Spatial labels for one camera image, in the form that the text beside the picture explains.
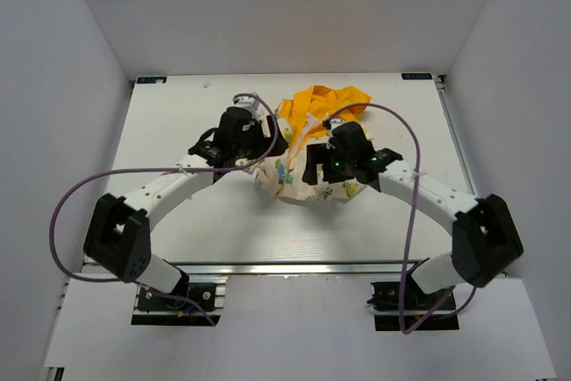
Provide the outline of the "yellow cream dinosaur print jacket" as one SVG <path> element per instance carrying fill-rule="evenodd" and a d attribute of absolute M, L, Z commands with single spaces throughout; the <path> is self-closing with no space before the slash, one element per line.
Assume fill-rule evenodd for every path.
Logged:
<path fill-rule="evenodd" d="M 364 186 L 356 179 L 344 179 L 336 184 L 323 180 L 323 168 L 317 167 L 318 183 L 302 181 L 311 145 L 327 142 L 329 131 L 322 121 L 329 114 L 348 104 L 369 103 L 371 96 L 356 87 L 333 89 L 309 87 L 284 99 L 277 107 L 277 123 L 287 143 L 284 153 L 270 156 L 252 170 L 255 182 L 263 190 L 278 198 L 297 201 L 349 200 Z"/>

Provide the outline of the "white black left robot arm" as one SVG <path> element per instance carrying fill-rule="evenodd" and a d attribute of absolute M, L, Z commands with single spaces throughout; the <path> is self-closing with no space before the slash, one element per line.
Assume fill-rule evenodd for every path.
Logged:
<path fill-rule="evenodd" d="M 273 114 L 261 116 L 257 104 L 240 100 L 204 132 L 174 170 L 122 196 L 106 194 L 95 205 L 84 254 L 118 280 L 145 286 L 170 309 L 189 304 L 189 276 L 158 257 L 151 233 L 192 195 L 214 185 L 238 161 L 253 162 L 282 153 L 287 142 Z"/>

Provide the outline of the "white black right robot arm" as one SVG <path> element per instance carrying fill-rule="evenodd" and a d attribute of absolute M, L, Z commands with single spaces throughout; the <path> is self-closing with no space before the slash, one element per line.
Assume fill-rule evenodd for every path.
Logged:
<path fill-rule="evenodd" d="M 397 294 L 404 309 L 421 309 L 440 293 L 462 283 L 483 288 L 524 253 L 508 205 L 499 196 L 461 193 L 421 176 L 402 155 L 377 150 L 361 125 L 338 122 L 325 143 L 307 147 L 302 180 L 340 184 L 354 179 L 410 205 L 435 221 L 451 237 L 451 250 L 421 261 L 405 277 Z"/>

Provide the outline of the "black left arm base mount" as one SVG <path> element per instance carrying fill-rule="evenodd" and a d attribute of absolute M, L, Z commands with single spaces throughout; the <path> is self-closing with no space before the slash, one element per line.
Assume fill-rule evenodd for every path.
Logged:
<path fill-rule="evenodd" d="M 165 298 L 148 286 L 137 286 L 132 326 L 215 327 L 226 296 L 226 277 L 192 277 L 186 297 Z"/>

